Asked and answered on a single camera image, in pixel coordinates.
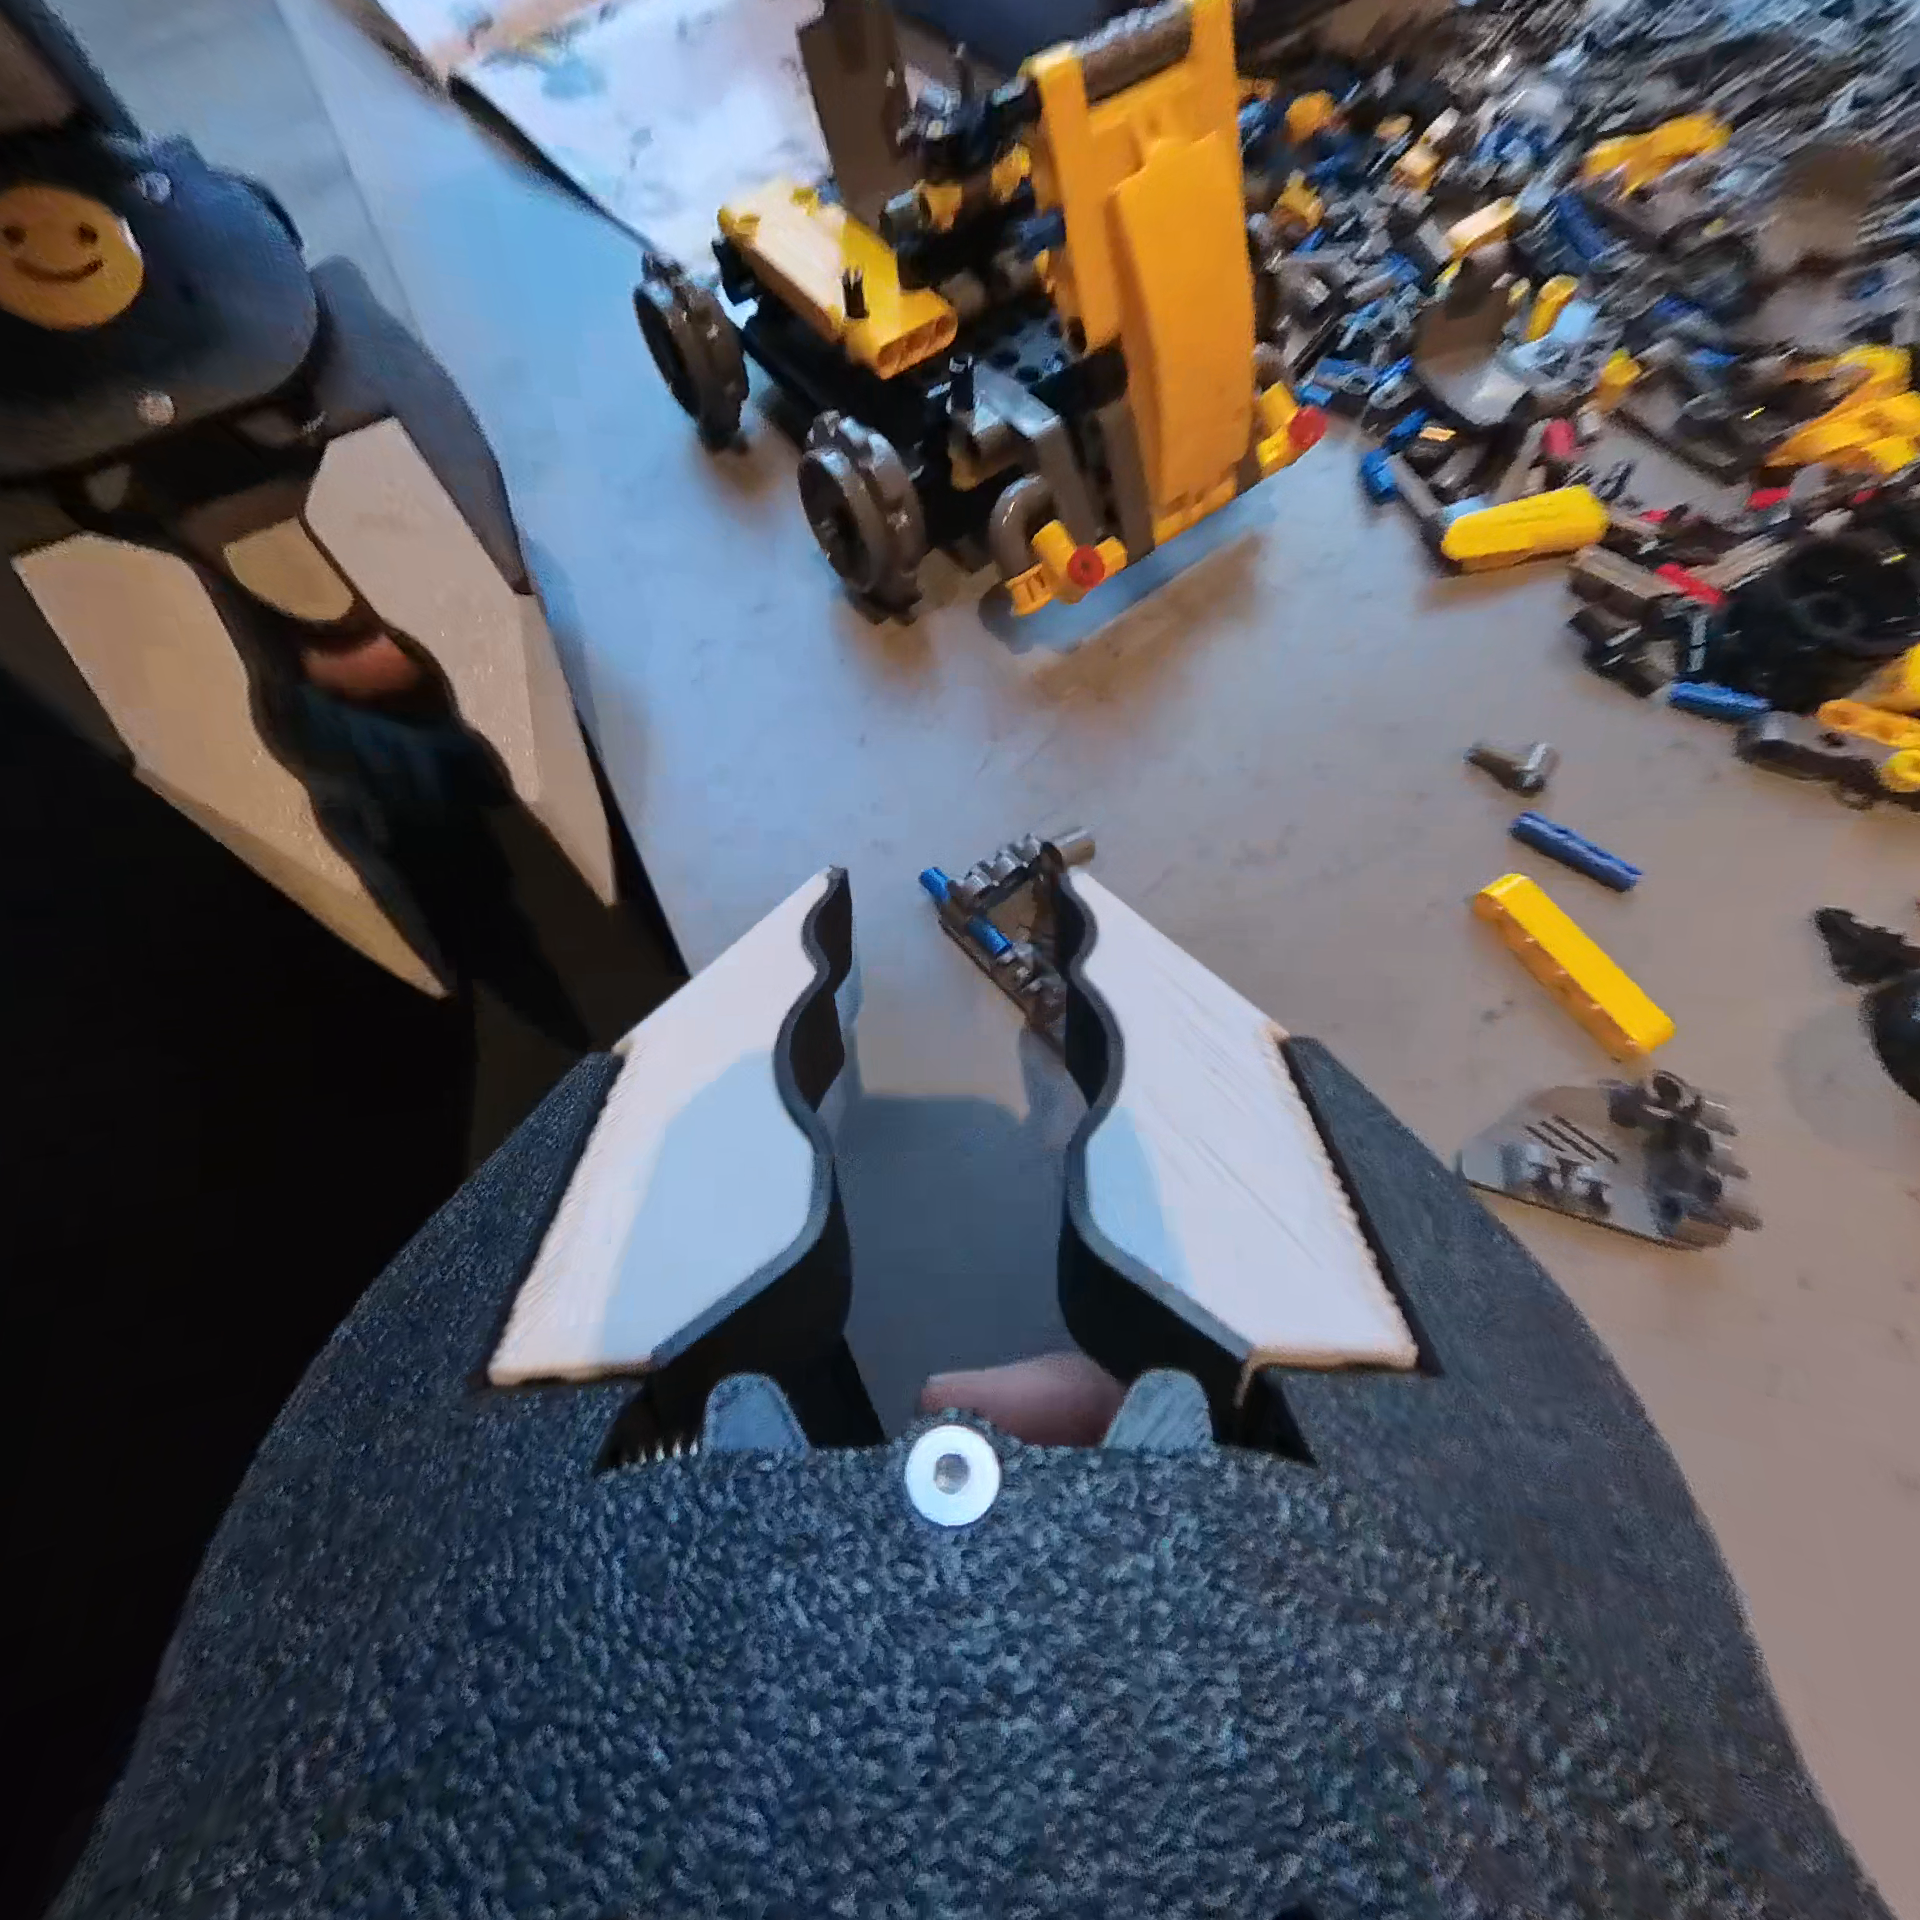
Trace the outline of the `grey desk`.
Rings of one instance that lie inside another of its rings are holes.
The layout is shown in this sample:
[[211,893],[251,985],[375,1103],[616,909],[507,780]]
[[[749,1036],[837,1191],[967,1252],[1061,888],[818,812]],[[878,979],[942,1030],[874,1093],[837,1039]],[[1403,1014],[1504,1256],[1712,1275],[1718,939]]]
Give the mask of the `grey desk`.
[[[1432,1149],[1600,1051],[1473,916],[1552,897],[1677,1020],[1760,1232],[1667,1252],[1499,1216],[1607,1341],[1719,1536],[1793,1732],[1889,1905],[1915,1916],[1915,1105],[1811,925],[1915,925],[1915,821],[1743,766],[1595,680],[1565,590],[1435,576],[1344,440],[1063,630],[930,573],[911,625],[840,592],[769,422],[714,461],[640,345],[635,243],[422,87],[334,4],[62,4],[159,133],[273,185],[458,376],[507,477],[569,684],[685,959],[821,867],[856,903],[832,1094],[853,1352],[890,1433],[922,1380],[1061,1335],[1073,1087],[935,928],[926,867],[1083,825],[1095,876]],[[1539,797],[1463,758],[1552,743]],[[1525,809],[1645,868],[1515,844]]]

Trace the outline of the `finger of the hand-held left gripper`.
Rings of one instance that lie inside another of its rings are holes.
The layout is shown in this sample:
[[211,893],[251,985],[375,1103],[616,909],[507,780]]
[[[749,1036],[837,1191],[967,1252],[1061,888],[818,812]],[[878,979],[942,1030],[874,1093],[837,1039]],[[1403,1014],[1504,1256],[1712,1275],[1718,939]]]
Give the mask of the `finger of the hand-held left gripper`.
[[510,588],[402,422],[327,445],[304,526],[383,625],[425,649],[518,799],[614,904],[608,812],[545,609]]
[[13,568],[144,787],[366,959],[432,999],[449,995],[330,844],[304,784],[271,751],[243,657],[186,560],[72,534],[15,558]]

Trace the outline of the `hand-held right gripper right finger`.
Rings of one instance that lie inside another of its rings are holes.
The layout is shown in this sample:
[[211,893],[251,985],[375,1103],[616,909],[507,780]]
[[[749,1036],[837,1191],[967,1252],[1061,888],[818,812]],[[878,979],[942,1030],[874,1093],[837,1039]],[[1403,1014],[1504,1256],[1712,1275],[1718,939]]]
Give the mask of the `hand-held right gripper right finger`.
[[1198,1382],[1216,1439],[1309,1459],[1286,1380],[1402,1376],[1423,1343],[1280,1020],[1095,877],[1055,880],[1063,1059],[1058,1300],[1133,1385]]

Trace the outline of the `pile of toy brick pieces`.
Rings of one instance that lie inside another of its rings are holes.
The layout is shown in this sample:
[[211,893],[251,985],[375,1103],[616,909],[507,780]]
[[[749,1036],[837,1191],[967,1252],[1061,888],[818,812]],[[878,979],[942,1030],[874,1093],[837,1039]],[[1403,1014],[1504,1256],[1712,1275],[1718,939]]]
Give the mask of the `pile of toy brick pieces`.
[[1453,576],[1915,813],[1915,4],[1239,4],[1261,328]]

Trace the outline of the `black toy wheel hub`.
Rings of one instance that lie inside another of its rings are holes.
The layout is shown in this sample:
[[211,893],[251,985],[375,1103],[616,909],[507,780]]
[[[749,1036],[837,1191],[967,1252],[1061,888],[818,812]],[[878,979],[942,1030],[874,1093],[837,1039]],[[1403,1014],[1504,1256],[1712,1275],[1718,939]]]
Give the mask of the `black toy wheel hub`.
[[1837,904],[1818,908],[1811,918],[1837,979],[1861,995],[1864,1027],[1883,1071],[1918,1102],[1918,944]]

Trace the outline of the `grey toy panel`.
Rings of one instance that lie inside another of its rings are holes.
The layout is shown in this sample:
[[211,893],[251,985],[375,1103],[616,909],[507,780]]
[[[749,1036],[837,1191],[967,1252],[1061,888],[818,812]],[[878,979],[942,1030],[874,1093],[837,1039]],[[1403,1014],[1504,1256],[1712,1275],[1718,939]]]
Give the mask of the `grey toy panel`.
[[1530,1094],[1463,1142],[1456,1172],[1481,1193],[1677,1251],[1755,1232],[1737,1125],[1671,1070]]

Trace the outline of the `blue toy pin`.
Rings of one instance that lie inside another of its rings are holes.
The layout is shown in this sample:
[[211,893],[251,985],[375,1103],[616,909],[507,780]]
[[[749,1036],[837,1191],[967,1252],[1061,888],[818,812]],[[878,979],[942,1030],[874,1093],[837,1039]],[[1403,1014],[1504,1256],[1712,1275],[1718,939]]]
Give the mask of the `blue toy pin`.
[[1610,847],[1603,847],[1592,837],[1554,823],[1539,809],[1530,806],[1515,813],[1507,830],[1515,844],[1547,857],[1571,873],[1594,880],[1613,893],[1632,893],[1642,885],[1642,867],[1613,853]]

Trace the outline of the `small grey brick assembly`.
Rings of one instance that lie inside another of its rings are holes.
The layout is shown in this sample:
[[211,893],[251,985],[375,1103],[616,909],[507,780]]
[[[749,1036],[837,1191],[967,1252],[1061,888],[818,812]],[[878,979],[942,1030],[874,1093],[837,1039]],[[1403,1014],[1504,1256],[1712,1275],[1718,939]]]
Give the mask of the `small grey brick assembly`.
[[1090,830],[1029,832],[962,873],[920,873],[946,939],[1008,999],[1029,1033],[1065,1051],[1065,979],[1058,959],[1058,880],[1090,863]]

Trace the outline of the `yellow black toy brick vehicle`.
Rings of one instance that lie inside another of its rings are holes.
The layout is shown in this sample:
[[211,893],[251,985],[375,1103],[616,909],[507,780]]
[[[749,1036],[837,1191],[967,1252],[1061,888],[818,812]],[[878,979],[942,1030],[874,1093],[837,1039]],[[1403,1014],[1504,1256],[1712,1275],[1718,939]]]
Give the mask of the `yellow black toy brick vehicle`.
[[888,4],[799,46],[827,147],[715,211],[707,285],[647,256],[635,323],[702,440],[760,369],[809,408],[808,526],[911,619],[930,551],[1019,617],[1077,605],[1327,431],[1258,323],[1238,6],[1137,6],[983,81],[913,88]]

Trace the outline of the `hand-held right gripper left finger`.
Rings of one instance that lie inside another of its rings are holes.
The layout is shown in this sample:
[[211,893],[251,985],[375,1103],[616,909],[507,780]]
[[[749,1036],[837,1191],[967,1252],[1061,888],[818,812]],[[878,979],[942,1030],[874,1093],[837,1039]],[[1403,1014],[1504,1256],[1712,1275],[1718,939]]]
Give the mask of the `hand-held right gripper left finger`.
[[491,1385],[663,1376],[799,1308],[771,1374],[841,1335],[824,1102],[846,1065],[848,870],[827,867],[614,1044],[616,1073],[487,1361]]

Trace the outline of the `person's left hand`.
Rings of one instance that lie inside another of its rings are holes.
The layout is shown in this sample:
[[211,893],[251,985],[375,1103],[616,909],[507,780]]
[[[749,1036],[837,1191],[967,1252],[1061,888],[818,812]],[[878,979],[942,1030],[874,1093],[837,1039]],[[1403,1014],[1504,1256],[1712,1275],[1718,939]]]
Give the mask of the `person's left hand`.
[[422,657],[387,630],[331,632],[302,641],[304,679],[346,703],[419,709],[435,695]]

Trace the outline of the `yellow toy beam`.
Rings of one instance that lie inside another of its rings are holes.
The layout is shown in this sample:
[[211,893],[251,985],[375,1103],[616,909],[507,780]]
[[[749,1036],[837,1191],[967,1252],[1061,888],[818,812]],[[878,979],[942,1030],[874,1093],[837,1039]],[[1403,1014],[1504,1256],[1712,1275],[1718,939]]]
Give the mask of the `yellow toy beam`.
[[1673,1039],[1673,1017],[1537,880],[1490,880],[1473,912],[1613,1061],[1640,1062]]

